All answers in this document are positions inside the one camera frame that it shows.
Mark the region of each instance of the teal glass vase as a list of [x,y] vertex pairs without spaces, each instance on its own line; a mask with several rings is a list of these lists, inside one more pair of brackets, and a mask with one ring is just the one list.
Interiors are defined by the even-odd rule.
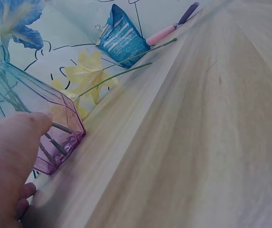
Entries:
[[13,112],[50,112],[53,126],[40,139],[34,168],[54,173],[85,136],[85,127],[74,103],[9,62],[9,52],[0,46],[0,119]]

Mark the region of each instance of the hand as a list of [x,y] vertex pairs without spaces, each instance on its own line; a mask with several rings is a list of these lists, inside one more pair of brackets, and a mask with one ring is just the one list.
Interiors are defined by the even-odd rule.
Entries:
[[43,113],[18,112],[0,120],[0,227],[18,227],[28,207],[26,198],[36,191],[24,185],[38,154],[40,137],[51,127]]

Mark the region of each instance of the blue plastic wrapper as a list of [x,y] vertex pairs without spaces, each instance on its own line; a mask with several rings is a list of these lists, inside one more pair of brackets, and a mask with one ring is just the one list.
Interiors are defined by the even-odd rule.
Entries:
[[[132,21],[116,4],[112,6],[110,17],[99,37],[97,46],[117,62],[150,50],[150,46],[141,37]],[[122,66],[130,68],[140,58],[122,63]]]

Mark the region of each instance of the purple blade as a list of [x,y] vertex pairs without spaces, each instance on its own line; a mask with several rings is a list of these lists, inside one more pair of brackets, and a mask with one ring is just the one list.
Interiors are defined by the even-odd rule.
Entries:
[[188,10],[185,12],[185,14],[182,16],[182,18],[180,19],[178,25],[184,24],[188,20],[188,18],[192,15],[192,13],[195,11],[195,9],[197,9],[198,6],[199,6],[199,2],[194,2],[188,8]]

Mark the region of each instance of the wooden board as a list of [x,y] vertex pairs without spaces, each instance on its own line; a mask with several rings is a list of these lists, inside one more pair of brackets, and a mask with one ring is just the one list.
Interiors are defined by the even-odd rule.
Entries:
[[272,227],[272,0],[216,0],[173,37],[36,180],[25,227]]

